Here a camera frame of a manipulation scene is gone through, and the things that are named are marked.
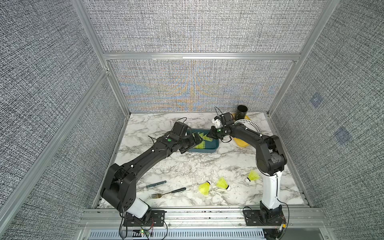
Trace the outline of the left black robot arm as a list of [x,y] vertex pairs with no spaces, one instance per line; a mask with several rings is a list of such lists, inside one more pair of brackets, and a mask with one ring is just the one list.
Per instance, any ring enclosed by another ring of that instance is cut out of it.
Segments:
[[201,144],[203,138],[193,133],[184,136],[161,136],[143,154],[123,164],[109,167],[104,179],[101,197],[123,216],[130,214],[143,222],[150,219],[151,207],[137,197],[137,182],[158,162],[174,152],[181,154]]

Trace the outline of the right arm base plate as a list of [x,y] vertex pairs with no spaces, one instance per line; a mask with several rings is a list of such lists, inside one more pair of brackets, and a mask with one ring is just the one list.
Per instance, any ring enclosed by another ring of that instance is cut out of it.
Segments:
[[247,226],[285,226],[287,220],[281,209],[253,210],[243,209],[243,215]]

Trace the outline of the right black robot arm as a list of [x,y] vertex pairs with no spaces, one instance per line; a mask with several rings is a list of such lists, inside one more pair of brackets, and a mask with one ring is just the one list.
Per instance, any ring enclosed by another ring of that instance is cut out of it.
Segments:
[[278,221],[283,217],[280,185],[287,164],[279,137],[259,134],[241,123],[221,128],[212,126],[208,134],[209,138],[220,140],[225,136],[240,139],[256,150],[257,168],[263,174],[259,219],[265,225]]

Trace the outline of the yellow shuttlecock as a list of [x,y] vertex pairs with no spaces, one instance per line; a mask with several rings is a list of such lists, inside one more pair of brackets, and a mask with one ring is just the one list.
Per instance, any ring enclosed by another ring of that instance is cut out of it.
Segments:
[[230,185],[227,183],[227,181],[223,177],[219,178],[219,180],[216,183],[216,186],[221,190],[227,190],[227,191],[230,190]]
[[203,141],[199,145],[195,146],[195,149],[205,149],[206,148],[206,142]]
[[198,190],[202,195],[208,196],[210,192],[210,187],[211,187],[211,182],[206,181],[205,183],[199,185]]
[[203,133],[200,133],[200,136],[202,137],[202,139],[204,141],[208,141],[208,142],[212,142],[213,141],[212,138],[208,137],[207,135],[204,135]]

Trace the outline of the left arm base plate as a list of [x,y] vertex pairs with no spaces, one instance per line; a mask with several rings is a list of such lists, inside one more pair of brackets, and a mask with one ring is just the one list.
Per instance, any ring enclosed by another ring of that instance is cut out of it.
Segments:
[[137,218],[134,215],[126,213],[126,218],[123,222],[124,227],[163,227],[165,220],[165,211],[151,210],[142,218]]

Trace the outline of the teal storage box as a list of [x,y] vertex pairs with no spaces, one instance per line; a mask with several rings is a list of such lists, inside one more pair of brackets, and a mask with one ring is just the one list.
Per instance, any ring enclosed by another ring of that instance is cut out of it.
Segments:
[[[191,133],[198,133],[198,134],[203,133],[204,135],[206,135],[208,132],[209,132],[209,130],[204,130],[204,129],[187,130],[188,135]],[[208,154],[215,153],[219,147],[219,140],[213,139],[212,142],[208,142],[208,141],[205,141],[205,142],[206,142],[206,148],[205,149],[192,148],[192,149],[189,149],[188,151],[193,152],[193,153],[208,153]]]

